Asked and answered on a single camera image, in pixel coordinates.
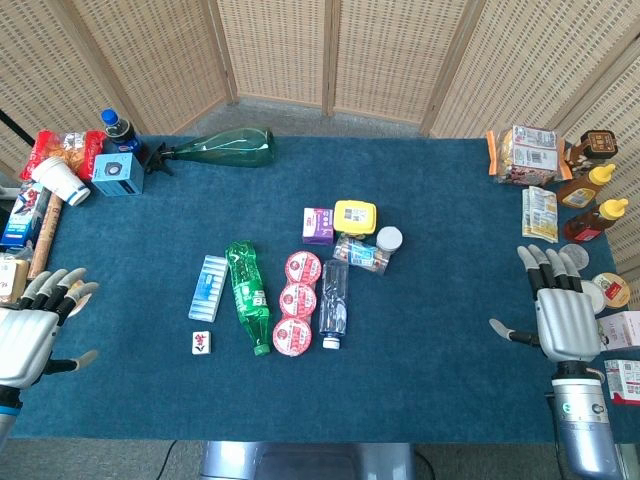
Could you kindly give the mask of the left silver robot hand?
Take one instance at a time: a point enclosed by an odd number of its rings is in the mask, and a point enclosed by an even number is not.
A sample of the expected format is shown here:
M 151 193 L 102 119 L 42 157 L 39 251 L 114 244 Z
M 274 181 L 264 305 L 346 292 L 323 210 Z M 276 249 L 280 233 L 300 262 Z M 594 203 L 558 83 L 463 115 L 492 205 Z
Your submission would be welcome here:
M 74 372 L 90 365 L 98 352 L 56 360 L 53 347 L 60 329 L 99 288 L 85 282 L 83 267 L 43 271 L 17 303 L 1 306 L 1 389 L 25 390 L 43 375 Z

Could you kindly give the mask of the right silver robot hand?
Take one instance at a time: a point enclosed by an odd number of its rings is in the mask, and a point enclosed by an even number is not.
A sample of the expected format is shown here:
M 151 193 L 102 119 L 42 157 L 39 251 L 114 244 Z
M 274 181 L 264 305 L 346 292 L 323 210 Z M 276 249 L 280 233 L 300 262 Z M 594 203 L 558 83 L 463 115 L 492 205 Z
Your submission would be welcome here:
M 514 330 L 494 318 L 491 328 L 508 341 L 540 348 L 554 363 L 592 361 L 600 352 L 598 326 L 573 260 L 533 244 L 518 247 L 517 253 L 531 287 L 537 331 Z

